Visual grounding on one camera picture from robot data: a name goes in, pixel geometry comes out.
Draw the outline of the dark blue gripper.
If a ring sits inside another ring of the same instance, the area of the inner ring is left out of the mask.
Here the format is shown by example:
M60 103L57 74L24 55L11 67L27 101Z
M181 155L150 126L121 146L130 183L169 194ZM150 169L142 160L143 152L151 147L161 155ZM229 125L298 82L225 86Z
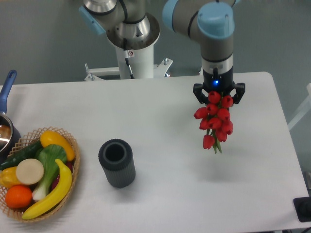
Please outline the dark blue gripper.
M203 84L195 83L193 85L193 93L200 104L209 103L208 97L204 95L202 90L205 90L207 93L210 91L230 93L232 90L235 90L235 94L232 97L233 104L239 104L245 94L245 83L234 83L233 81L233 68L223 74L208 73L203 69L203 77Z

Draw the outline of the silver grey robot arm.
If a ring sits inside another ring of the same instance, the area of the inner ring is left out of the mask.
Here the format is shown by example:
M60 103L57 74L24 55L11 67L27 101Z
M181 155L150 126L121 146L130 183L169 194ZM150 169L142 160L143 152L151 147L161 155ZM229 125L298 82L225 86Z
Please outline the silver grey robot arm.
M244 83L233 81L233 0L169 0L162 11L167 28L200 45L204 81L193 92L200 103L216 91L239 103ZM144 0L86 0L79 8L86 25L106 34L115 47L122 79L153 78L153 46L160 36L157 19Z

